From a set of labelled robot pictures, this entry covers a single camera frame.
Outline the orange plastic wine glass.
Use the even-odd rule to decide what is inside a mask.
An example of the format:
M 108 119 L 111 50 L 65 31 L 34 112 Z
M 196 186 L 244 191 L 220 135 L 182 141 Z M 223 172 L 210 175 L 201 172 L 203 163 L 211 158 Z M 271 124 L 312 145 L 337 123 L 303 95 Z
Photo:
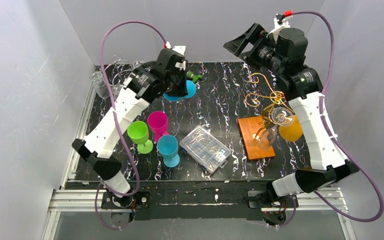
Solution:
M 288 126 L 280 126 L 278 131 L 280 136 L 288 142 L 295 142 L 303 135 L 302 127 L 296 115 L 293 116 L 292 124 Z

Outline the green plastic wine glass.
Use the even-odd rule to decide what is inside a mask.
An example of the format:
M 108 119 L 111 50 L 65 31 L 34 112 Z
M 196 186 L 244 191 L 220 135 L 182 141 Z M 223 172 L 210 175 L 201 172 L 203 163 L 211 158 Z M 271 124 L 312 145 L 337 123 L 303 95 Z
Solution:
M 149 154 L 153 150 L 148 125 L 143 121 L 134 121 L 127 128 L 127 135 L 137 145 L 140 154 Z

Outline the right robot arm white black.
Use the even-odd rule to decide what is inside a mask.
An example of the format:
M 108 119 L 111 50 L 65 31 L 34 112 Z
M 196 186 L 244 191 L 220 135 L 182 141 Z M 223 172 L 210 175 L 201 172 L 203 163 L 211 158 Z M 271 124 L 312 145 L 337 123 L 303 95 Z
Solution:
M 287 27 L 267 32 L 253 24 L 224 48 L 248 66 L 271 71 L 277 86 L 297 116 L 310 154 L 310 167 L 270 181 L 265 198 L 270 202 L 285 196 L 312 193 L 359 171 L 334 144 L 328 116 L 323 112 L 323 84 L 317 71 L 305 65 L 308 39 L 302 30 Z

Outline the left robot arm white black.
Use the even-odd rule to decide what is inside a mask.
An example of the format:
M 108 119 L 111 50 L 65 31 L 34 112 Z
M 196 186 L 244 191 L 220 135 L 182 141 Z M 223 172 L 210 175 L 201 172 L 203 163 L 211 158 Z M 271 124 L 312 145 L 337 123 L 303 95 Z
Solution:
M 103 180 L 105 187 L 117 197 L 136 194 L 136 188 L 122 173 L 122 163 L 113 156 L 118 142 L 126 145 L 123 134 L 149 105 L 163 94 L 175 97 L 187 95 L 186 46 L 163 48 L 155 61 L 136 67 L 122 83 L 117 98 L 111 97 L 111 108 L 98 125 L 84 138 L 76 138 L 71 146 Z

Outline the teal plastic wine glass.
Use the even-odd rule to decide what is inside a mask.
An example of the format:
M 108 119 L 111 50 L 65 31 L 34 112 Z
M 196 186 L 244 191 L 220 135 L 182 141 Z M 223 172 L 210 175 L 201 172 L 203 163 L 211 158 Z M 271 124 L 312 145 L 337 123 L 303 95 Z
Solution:
M 192 81 L 192 80 L 186 80 L 186 91 L 187 91 L 187 95 L 185 96 L 169 96 L 167 95 L 166 93 L 163 94 L 163 97 L 170 101 L 170 102 L 177 102 L 177 101 L 180 101 L 180 100 L 183 100 L 183 99 L 190 99 L 192 98 L 196 92 L 197 92 L 197 87 L 195 85 L 195 83 Z

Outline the clear wine glass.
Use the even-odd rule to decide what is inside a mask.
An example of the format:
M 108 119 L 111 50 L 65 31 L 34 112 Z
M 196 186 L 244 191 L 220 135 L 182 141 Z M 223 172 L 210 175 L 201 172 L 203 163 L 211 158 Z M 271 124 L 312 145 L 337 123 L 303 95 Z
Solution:
M 256 146 L 261 150 L 268 150 L 277 139 L 280 126 L 289 126 L 294 121 L 291 110 L 285 107 L 270 107 L 262 111 L 262 124 L 254 135 Z

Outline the blue plastic wine glass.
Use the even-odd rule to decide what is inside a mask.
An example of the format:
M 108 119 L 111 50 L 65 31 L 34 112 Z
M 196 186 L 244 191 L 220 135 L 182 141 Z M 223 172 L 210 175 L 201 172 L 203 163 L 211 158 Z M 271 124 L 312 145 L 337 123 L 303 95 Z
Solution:
M 163 135 L 157 142 L 157 150 L 166 167 L 174 168 L 180 163 L 179 143 L 173 135 Z

